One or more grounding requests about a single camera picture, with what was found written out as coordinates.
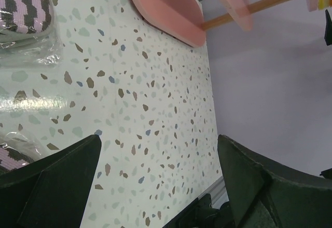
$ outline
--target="plastic bag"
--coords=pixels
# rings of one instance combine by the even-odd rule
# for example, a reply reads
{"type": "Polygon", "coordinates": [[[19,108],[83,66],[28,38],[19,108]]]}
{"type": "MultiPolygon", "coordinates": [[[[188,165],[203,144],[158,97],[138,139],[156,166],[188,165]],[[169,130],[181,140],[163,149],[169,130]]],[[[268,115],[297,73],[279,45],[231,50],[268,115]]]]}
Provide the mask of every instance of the plastic bag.
{"type": "Polygon", "coordinates": [[[59,63],[56,29],[51,0],[0,0],[0,66],[59,63]]]}
{"type": "Polygon", "coordinates": [[[0,175],[48,156],[47,150],[31,134],[0,134],[0,175]]]}

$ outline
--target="white wall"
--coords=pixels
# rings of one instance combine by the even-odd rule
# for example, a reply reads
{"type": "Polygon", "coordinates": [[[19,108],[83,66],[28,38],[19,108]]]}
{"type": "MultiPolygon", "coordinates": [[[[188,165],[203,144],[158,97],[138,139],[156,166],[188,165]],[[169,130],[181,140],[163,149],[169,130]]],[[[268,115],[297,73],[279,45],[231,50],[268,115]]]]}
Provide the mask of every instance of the white wall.
{"type": "MultiPolygon", "coordinates": [[[[206,19],[225,12],[204,0],[206,19]]],[[[293,0],[209,31],[218,132],[295,169],[332,168],[332,47],[324,11],[293,0]]]]}

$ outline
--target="speckled floor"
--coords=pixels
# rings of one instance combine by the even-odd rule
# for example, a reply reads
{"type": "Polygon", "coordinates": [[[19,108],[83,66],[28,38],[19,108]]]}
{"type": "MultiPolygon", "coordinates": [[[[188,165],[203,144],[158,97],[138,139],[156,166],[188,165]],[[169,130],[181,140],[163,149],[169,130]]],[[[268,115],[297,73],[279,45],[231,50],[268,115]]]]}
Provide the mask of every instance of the speckled floor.
{"type": "Polygon", "coordinates": [[[99,134],[81,227],[162,227],[221,176],[206,46],[149,26],[130,0],[53,2],[63,63],[0,72],[0,130],[52,152],[99,134]]]}

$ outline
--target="wooden chair leg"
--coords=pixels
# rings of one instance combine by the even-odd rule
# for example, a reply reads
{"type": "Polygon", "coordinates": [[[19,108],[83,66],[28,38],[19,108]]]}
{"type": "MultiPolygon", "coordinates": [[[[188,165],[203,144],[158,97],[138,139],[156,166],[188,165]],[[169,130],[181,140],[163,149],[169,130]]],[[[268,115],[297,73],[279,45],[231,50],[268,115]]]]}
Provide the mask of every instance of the wooden chair leg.
{"type": "MultiPolygon", "coordinates": [[[[259,12],[259,11],[268,9],[270,7],[273,7],[273,6],[282,4],[284,2],[288,2],[288,1],[291,1],[291,0],[261,0],[261,1],[257,1],[255,3],[248,5],[248,9],[251,14],[254,14],[255,12],[259,12]]],[[[207,31],[209,29],[212,29],[214,27],[217,27],[217,26],[220,26],[222,24],[226,24],[226,23],[229,23],[232,21],[233,21],[233,19],[232,19],[231,15],[225,14],[225,15],[219,16],[217,18],[214,18],[212,20],[209,20],[207,22],[204,22],[202,24],[202,29],[207,31]]]]}

